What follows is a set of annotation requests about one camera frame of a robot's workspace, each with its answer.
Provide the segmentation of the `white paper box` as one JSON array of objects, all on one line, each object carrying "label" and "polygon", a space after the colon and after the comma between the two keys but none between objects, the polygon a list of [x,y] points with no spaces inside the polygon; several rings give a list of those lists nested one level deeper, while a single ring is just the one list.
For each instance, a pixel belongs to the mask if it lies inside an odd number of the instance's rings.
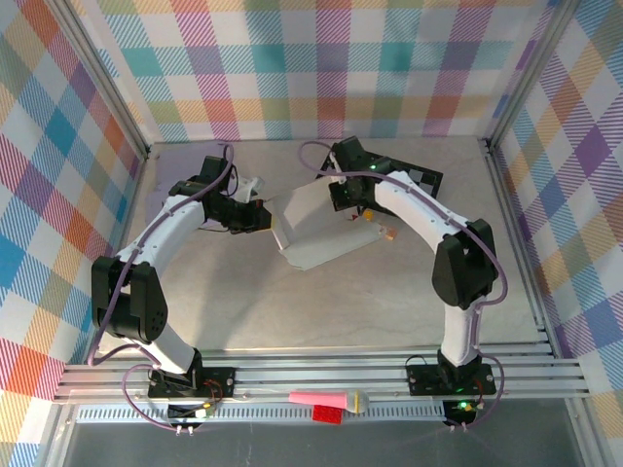
[{"label": "white paper box", "polygon": [[370,244],[381,237],[381,225],[354,208],[336,211],[330,198],[331,180],[323,177],[267,202],[276,217],[272,229],[280,253],[288,263],[308,270]]}]

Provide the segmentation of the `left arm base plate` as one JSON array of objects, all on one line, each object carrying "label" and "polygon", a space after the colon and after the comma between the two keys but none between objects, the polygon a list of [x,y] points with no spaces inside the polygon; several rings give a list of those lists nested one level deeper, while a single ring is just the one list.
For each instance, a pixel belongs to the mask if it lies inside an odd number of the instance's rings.
[{"label": "left arm base plate", "polygon": [[151,370],[148,374],[150,398],[231,398],[234,394],[236,369],[233,367],[202,368],[184,375]]}]

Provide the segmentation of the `black folding chessboard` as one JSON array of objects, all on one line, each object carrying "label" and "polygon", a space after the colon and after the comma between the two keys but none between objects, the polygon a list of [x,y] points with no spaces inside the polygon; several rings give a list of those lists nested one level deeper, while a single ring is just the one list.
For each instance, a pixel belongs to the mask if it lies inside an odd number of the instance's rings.
[{"label": "black folding chessboard", "polygon": [[372,165],[374,162],[384,162],[390,166],[391,171],[405,171],[413,182],[419,185],[430,196],[437,198],[444,176],[442,172],[372,152],[368,152],[367,157],[370,161],[368,165]]}]

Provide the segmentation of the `left aluminium frame post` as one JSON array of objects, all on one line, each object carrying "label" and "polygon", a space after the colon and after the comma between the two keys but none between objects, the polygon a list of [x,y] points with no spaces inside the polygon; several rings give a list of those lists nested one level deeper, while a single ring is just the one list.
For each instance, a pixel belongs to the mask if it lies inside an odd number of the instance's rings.
[{"label": "left aluminium frame post", "polygon": [[67,36],[111,113],[118,120],[129,144],[146,161],[149,157],[150,145],[123,100],[71,0],[44,0],[44,2],[50,8],[62,32]]}]

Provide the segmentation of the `flat red building plate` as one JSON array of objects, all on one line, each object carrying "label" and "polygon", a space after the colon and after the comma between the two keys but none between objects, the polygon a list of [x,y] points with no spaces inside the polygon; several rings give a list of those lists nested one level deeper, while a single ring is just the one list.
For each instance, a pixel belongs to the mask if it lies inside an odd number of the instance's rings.
[{"label": "flat red building plate", "polygon": [[343,422],[343,413],[342,409],[314,405],[311,418],[315,422],[340,425]]}]

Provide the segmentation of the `aluminium frame post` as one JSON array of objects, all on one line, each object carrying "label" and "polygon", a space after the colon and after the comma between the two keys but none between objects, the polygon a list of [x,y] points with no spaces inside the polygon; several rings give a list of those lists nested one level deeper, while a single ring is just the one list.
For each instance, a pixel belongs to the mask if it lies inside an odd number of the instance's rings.
[{"label": "aluminium frame post", "polygon": [[547,0],[532,35],[517,60],[483,141],[493,154],[516,120],[535,82],[558,45],[581,0]]},{"label": "aluminium frame post", "polygon": [[129,144],[146,161],[149,157],[150,145],[123,100],[71,0],[44,0],[44,2],[50,8],[62,32],[67,36],[111,113],[118,120]]}]

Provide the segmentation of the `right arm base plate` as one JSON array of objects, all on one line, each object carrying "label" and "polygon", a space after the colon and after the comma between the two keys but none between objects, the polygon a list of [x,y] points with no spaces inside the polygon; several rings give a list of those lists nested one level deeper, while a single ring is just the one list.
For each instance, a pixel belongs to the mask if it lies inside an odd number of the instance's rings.
[{"label": "right arm base plate", "polygon": [[492,367],[455,371],[449,365],[409,365],[407,382],[412,396],[495,395]]}]

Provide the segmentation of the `right aluminium frame post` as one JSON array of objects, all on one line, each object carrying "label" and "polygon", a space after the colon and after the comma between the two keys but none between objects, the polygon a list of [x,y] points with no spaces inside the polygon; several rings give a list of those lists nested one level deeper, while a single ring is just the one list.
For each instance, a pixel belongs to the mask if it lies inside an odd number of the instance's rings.
[{"label": "right aluminium frame post", "polygon": [[547,0],[532,35],[517,60],[483,141],[493,154],[516,120],[535,82],[558,45],[581,0]]}]

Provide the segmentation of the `controller board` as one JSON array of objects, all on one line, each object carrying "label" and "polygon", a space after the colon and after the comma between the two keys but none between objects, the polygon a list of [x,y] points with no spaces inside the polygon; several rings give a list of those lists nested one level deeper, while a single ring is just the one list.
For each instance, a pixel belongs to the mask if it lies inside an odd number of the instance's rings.
[{"label": "controller board", "polygon": [[193,406],[169,405],[166,410],[166,418],[169,422],[185,420],[190,423],[203,422],[212,417],[217,405],[213,402],[202,402]]},{"label": "controller board", "polygon": [[468,425],[475,421],[477,403],[472,400],[449,400],[443,402],[444,423],[448,426]]}]

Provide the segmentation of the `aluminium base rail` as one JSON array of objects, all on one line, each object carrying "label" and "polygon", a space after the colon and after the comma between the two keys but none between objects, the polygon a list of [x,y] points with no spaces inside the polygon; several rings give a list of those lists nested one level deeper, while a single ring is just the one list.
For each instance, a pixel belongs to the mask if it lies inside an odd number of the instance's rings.
[{"label": "aluminium base rail", "polygon": [[[582,398],[589,387],[575,359],[554,355],[548,341],[493,344],[485,351],[494,356],[491,365],[495,385],[508,399]],[[207,367],[233,367],[234,398],[240,402],[283,402],[295,390],[362,389],[373,401],[406,401],[409,398],[406,365],[433,366],[431,346],[319,347],[205,351]],[[134,371],[138,354],[126,352],[97,367],[65,368],[54,400],[64,403],[117,403],[122,401],[121,382],[128,378],[128,394],[142,402],[148,377]]]}]

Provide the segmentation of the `left controller board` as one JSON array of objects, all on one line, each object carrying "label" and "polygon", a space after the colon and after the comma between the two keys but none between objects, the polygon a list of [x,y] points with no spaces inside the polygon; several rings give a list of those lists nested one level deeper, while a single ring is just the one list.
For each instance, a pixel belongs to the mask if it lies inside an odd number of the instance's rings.
[{"label": "left controller board", "polygon": [[190,423],[203,422],[212,417],[217,405],[213,402],[202,402],[193,406],[169,405],[166,410],[166,418],[169,422],[185,420]]}]

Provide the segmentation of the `pink toy microphone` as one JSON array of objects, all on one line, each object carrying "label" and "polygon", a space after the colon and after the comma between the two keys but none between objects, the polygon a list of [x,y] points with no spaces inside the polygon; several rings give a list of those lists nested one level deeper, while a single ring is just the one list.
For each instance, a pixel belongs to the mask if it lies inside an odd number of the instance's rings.
[{"label": "pink toy microphone", "polygon": [[356,389],[341,392],[293,391],[288,396],[288,402],[340,409],[355,414],[367,412],[370,405],[369,396]]}]

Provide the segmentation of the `right controller board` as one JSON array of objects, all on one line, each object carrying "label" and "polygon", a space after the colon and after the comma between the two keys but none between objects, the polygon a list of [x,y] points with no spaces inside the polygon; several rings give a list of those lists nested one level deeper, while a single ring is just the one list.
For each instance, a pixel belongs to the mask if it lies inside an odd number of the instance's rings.
[{"label": "right controller board", "polygon": [[449,400],[443,402],[444,423],[448,426],[468,425],[475,421],[477,403],[472,400]]}]

